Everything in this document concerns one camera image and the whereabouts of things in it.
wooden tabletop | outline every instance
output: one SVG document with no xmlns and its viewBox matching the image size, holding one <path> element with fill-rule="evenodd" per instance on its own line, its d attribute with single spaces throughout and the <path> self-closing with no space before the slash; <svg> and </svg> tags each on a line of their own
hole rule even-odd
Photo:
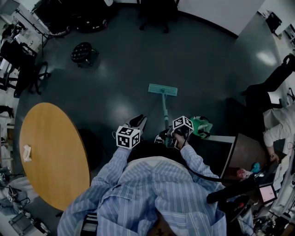
<svg viewBox="0 0 295 236">
<path fill-rule="evenodd" d="M 31 162 L 24 162 L 24 145 Z M 84 144 L 69 117 L 57 106 L 39 103 L 26 115 L 20 132 L 20 155 L 34 190 L 49 205 L 65 210 L 90 185 Z"/>
</svg>

blue striped shirt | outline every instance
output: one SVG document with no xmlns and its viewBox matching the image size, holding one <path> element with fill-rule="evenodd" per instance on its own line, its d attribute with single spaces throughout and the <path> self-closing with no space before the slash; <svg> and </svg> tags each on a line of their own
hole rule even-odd
<svg viewBox="0 0 295 236">
<path fill-rule="evenodd" d="M 97 235 L 144 236 L 158 219 L 156 209 L 176 235 L 226 235 L 224 212 L 217 203 L 206 201 L 209 193 L 224 188 L 221 183 L 199 178 L 168 161 L 154 167 L 142 161 L 120 178 L 129 154 L 130 150 L 118 148 L 91 187 L 70 204 L 60 219 L 59 236 L 74 235 L 77 223 L 92 212 L 97 212 Z M 181 155 L 193 171 L 218 177 L 190 145 L 182 148 Z M 250 213 L 240 225 L 252 235 Z"/>
</svg>

mop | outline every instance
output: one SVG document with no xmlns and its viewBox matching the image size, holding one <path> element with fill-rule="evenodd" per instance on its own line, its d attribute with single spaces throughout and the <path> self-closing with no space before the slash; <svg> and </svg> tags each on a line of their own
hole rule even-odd
<svg viewBox="0 0 295 236">
<path fill-rule="evenodd" d="M 148 92 L 162 95 L 165 130 L 168 130 L 169 129 L 169 119 L 168 119 L 168 110 L 166 109 L 166 97 L 167 97 L 167 95 L 176 97 L 177 96 L 177 88 L 150 83 L 149 87 L 148 87 Z"/>
</svg>

black stool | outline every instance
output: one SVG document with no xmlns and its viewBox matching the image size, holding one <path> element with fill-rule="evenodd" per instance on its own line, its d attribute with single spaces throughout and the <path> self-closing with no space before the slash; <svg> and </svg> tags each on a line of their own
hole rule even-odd
<svg viewBox="0 0 295 236">
<path fill-rule="evenodd" d="M 91 52 L 94 52 L 95 54 L 99 54 L 96 50 L 92 49 L 91 44 L 88 42 L 82 42 L 78 44 L 72 54 L 71 59 L 73 62 L 77 63 L 78 67 L 82 67 L 80 63 L 86 61 L 89 66 L 92 66 L 92 63 L 89 61 Z"/>
</svg>

dark floor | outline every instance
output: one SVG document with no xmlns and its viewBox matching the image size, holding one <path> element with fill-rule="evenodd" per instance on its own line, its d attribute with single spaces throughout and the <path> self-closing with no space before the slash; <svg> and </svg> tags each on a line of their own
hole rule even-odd
<svg viewBox="0 0 295 236">
<path fill-rule="evenodd" d="M 274 39 L 259 15 L 235 40 L 187 18 L 169 23 L 169 34 L 151 26 L 140 31 L 137 14 L 136 9 L 124 8 L 102 32 L 72 32 L 48 42 L 44 59 L 52 77 L 43 81 L 41 96 L 24 91 L 19 100 L 16 171 L 21 171 L 18 136 L 22 121 L 37 103 L 57 105 L 78 129 L 94 132 L 108 155 L 105 163 L 116 149 L 112 131 L 126 119 L 141 113 L 148 117 L 145 139 L 164 129 L 161 97 L 148 93 L 150 83 L 178 88 L 177 97 L 167 98 L 170 120 L 182 115 L 206 116 L 214 125 L 212 134 L 232 135 L 225 99 L 243 101 L 239 93 L 250 84 L 265 81 L 280 64 Z M 73 48 L 83 41 L 100 52 L 92 68 L 78 68 L 70 59 Z M 258 55 L 274 62 L 271 65 Z M 57 220 L 46 223 L 54 229 Z"/>
</svg>

